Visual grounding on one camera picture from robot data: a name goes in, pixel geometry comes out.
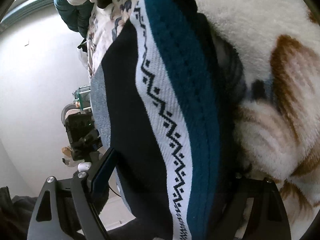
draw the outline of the animal print blanket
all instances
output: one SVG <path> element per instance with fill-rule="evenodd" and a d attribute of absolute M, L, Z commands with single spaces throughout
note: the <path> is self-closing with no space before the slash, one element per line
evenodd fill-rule
<path fill-rule="evenodd" d="M 105 10 L 92 11 L 90 77 L 135 1 L 113 0 Z M 292 239 L 298 240 L 320 209 L 320 27 L 303 0 L 196 2 L 212 25 L 215 44 L 221 36 L 242 62 L 220 59 L 230 67 L 224 72 L 237 104 L 239 160 L 247 177 L 268 176 L 277 182 Z M 237 237 L 242 237 L 245 227 Z"/>

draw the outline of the white stripe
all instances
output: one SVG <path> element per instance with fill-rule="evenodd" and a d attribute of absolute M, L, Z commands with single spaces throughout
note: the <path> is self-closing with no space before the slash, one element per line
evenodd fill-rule
<path fill-rule="evenodd" d="M 139 57 L 136 68 L 136 87 L 146 108 L 153 133 L 158 142 L 167 169 L 167 192 L 169 198 L 169 209 L 173 220 L 173 239 L 191 240 L 191 234 L 187 224 L 187 211 L 192 183 L 192 158 L 189 134 L 164 63 L 155 45 L 146 14 L 144 0 L 139 0 L 135 8 L 140 8 L 140 12 L 133 12 L 130 17 L 130 21 L 137 30 L 138 39 Z M 146 67 L 147 60 L 150 61 L 148 67 Z M 172 133 L 172 137 L 174 139 L 168 136 L 168 132 L 172 128 L 173 124 L 169 123 L 165 117 L 161 116 L 160 103 L 147 94 L 148 85 L 152 81 L 150 77 L 142 71 L 141 66 L 154 75 L 152 89 L 150 92 L 154 97 L 165 102 L 165 110 L 163 114 L 177 124 L 174 132 Z M 182 148 L 177 153 L 177 156 L 184 163 L 185 167 L 180 170 L 178 172 L 179 175 L 177 175 L 175 170 L 181 166 L 181 163 L 177 162 L 177 159 L 173 156 L 173 152 L 178 148 L 179 144 Z M 185 184 L 177 188 L 182 197 L 181 201 L 176 202 L 176 204 L 181 205 L 179 207 L 175 206 L 174 202 L 174 200 L 178 198 L 174 186 L 178 185 L 182 181 L 184 181 Z"/>

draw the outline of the white fleece blanket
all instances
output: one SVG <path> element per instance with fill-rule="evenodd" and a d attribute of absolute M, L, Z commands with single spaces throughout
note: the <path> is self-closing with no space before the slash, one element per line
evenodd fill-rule
<path fill-rule="evenodd" d="M 90 77 L 94 75 L 106 50 L 129 17 L 131 9 L 127 7 L 128 1 L 113 0 L 113 4 L 105 10 L 94 7 L 88 32 Z M 271 176 L 277 179 L 279 189 L 283 188 L 285 181 L 290 182 L 310 202 L 311 211 L 306 211 L 304 208 L 301 211 L 297 208 L 301 205 L 301 199 L 295 191 L 289 190 L 288 196 L 284 198 L 292 240 L 298 240 L 319 211 L 317 203 L 320 201 L 320 188 L 317 185 L 320 185 L 320 168 L 302 176 L 294 177 L 291 174 L 312 152 L 320 132 L 318 116 L 320 105 L 317 104 L 320 102 L 320 96 L 319 98 L 317 96 L 320 95 L 320 88 L 317 85 L 320 83 L 320 78 L 316 70 L 317 67 L 320 68 L 318 60 L 320 27 L 303 0 L 196 0 L 196 2 L 199 11 L 206 15 L 212 28 L 232 44 L 239 54 L 247 85 L 247 94 L 240 104 L 240 109 L 257 113 L 259 115 L 255 118 L 257 123 L 262 123 L 261 116 L 266 116 L 268 125 L 274 124 L 280 127 L 274 134 L 270 134 L 263 126 L 239 121 L 236 139 L 249 152 L 248 162 L 253 165 L 253 171 L 249 174 L 251 178 L 263 179 L 265 176 Z M 286 84 L 289 86 L 289 92 L 292 92 L 289 96 L 293 96 L 298 102 L 295 105 L 290 105 L 290 102 L 288 104 L 293 112 L 297 112 L 298 119 L 303 123 L 299 126 L 296 125 L 298 120 L 296 122 L 293 120 L 292 127 L 297 137 L 294 146 L 290 143 L 288 146 L 282 146 L 281 140 L 292 135 L 292 127 L 286 126 L 287 122 L 283 120 L 284 113 L 277 110 L 279 107 L 277 98 L 267 97 L 262 103 L 250 100 L 253 94 L 252 84 L 257 80 L 264 84 L 266 91 L 271 90 L 275 80 L 275 70 L 272 69 L 270 61 L 277 59 L 282 62 L 281 67 L 284 68 L 286 77 L 293 83 L 293 88 L 292 84 Z M 292 77 L 294 73 L 302 72 L 309 77 L 309 83 L 301 81 L 299 77 Z M 312 95 L 310 92 L 312 86 L 313 90 L 319 93 Z M 286 97 L 287 94 L 278 98 L 278 102 L 286 101 Z M 274 147 L 274 151 L 270 150 L 268 147 L 270 145 Z M 242 237 L 244 229 L 245 227 L 239 230 L 237 237 Z"/>

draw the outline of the black stripe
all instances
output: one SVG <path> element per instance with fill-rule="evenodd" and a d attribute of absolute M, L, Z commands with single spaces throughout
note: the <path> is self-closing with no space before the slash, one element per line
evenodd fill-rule
<path fill-rule="evenodd" d="M 117 171 L 133 215 L 172 238 L 166 168 L 135 86 L 137 33 L 128 20 L 101 62 L 111 123 L 110 146 L 121 153 Z"/>

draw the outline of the white round object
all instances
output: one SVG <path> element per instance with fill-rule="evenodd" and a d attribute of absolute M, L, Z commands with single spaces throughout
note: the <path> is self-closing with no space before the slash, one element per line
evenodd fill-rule
<path fill-rule="evenodd" d="M 79 163 L 78 165 L 78 171 L 82 172 L 82 171 L 88 171 L 91 167 L 91 163 L 90 162 L 86 162 L 86 163 Z"/>

